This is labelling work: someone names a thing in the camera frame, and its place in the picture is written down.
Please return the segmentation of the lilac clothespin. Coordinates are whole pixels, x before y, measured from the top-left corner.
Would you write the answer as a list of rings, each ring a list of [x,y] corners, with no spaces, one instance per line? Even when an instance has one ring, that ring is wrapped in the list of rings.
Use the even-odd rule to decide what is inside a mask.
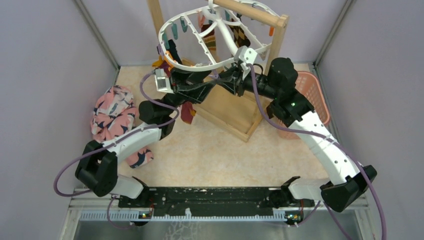
[[[213,69],[207,77],[210,78],[213,81],[217,81],[221,78],[219,76],[219,73],[215,69]]]

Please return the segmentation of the maroon purple striped sock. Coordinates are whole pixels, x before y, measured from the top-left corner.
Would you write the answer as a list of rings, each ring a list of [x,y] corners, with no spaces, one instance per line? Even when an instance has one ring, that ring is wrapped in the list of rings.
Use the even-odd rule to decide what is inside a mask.
[[[180,118],[186,124],[189,124],[189,125],[192,124],[196,113],[197,112],[194,109],[193,104],[189,101],[184,102],[180,106]]]

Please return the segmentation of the white plastic sock hanger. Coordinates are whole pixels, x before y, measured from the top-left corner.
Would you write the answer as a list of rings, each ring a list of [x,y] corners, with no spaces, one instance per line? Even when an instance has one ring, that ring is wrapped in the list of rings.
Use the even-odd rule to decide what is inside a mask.
[[[270,43],[263,43],[243,23],[247,17],[269,27]],[[240,26],[262,59],[274,59],[280,52],[289,17],[279,15],[266,4],[257,0],[210,0],[208,4],[185,11],[165,21],[157,30],[158,54],[165,53],[168,40],[179,39],[179,33],[191,34],[199,45],[206,60],[187,65],[173,63],[174,68],[202,72],[222,70],[231,64],[237,65],[234,55],[239,47],[235,45],[230,26]]]

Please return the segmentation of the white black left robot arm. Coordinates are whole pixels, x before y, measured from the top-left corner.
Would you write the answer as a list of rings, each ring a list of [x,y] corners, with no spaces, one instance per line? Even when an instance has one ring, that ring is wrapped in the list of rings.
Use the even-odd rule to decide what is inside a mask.
[[[161,100],[148,95],[145,98],[151,113],[148,120],[111,140],[90,141],[83,155],[73,160],[78,164],[75,177],[98,197],[123,195],[138,207],[149,203],[150,193],[144,190],[144,183],[137,178],[120,175],[118,165],[142,148],[166,138],[176,121],[170,114],[178,112],[178,106],[188,99],[173,93],[167,93]]]

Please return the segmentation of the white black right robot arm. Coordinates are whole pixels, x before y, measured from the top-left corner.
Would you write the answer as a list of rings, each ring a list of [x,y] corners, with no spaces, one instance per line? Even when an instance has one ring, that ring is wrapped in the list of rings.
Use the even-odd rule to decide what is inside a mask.
[[[299,74],[289,58],[275,58],[267,74],[235,65],[216,77],[216,83],[227,91],[242,95],[249,91],[255,97],[267,97],[271,103],[260,108],[267,121],[277,118],[276,128],[296,134],[324,167],[328,177],[307,179],[294,176],[281,189],[281,199],[295,206],[301,199],[321,201],[335,212],[344,211],[370,189],[377,176],[371,165],[362,166],[346,151],[325,127],[314,106],[296,88]]]

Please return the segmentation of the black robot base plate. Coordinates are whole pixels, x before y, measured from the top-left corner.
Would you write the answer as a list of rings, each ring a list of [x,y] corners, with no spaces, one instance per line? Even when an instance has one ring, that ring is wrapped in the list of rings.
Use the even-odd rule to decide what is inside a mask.
[[[314,207],[295,200],[280,187],[151,187],[135,199],[121,196],[120,208],[147,208],[155,217],[271,216],[279,208]]]

